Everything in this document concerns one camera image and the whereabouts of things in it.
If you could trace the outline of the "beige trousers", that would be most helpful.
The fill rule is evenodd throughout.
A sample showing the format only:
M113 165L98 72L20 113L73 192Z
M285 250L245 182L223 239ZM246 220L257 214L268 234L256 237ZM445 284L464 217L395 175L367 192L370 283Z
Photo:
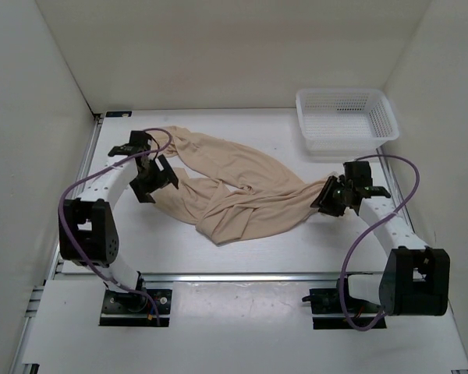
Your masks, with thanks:
M252 147L167 126L152 131L162 155L177 157L179 185L154 192L155 206L216 245L278 235L316 213L326 180L306 183Z

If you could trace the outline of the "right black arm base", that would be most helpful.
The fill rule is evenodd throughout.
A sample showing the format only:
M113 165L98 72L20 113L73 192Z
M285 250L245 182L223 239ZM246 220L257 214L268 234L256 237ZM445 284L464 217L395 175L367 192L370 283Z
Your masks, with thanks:
M347 312L357 326L370 324L379 311L379 306L373 303L345 297ZM337 288L311 288L309 294L301 299L310 306L314 330L351 330L342 313Z

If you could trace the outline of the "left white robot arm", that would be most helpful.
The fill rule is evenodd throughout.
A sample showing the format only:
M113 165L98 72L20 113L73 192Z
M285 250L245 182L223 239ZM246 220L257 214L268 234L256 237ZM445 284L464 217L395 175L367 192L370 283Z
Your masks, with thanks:
M112 147L105 166L81 179L84 190L70 199L63 193L58 205L59 245L64 260L92 270L106 286L121 294L131 312L144 309L148 293L140 272L129 266L119 252L119 235L113 209L126 189L139 203L153 203L153 192L179 179L164 152L172 142L158 141L157 129L133 130L127 143Z

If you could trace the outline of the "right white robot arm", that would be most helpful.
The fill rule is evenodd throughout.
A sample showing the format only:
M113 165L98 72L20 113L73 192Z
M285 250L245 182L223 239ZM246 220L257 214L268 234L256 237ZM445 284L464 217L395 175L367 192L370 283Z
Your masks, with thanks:
M345 162L344 172L331 176L311 206L341 217L353 210L367 225L346 253L339 275L335 304L351 312L362 301L377 305L380 316L442 316L449 304L450 258L420 239L399 215L402 204L373 183L365 159ZM358 245L374 235L387 256L380 275L349 274L348 262Z

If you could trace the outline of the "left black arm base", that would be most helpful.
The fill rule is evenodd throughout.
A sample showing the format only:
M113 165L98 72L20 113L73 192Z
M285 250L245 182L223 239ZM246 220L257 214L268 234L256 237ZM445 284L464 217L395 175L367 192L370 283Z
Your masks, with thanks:
M172 289L147 289L157 308L148 298L131 293L106 290L101 305L100 326L121 327L168 327L172 307Z

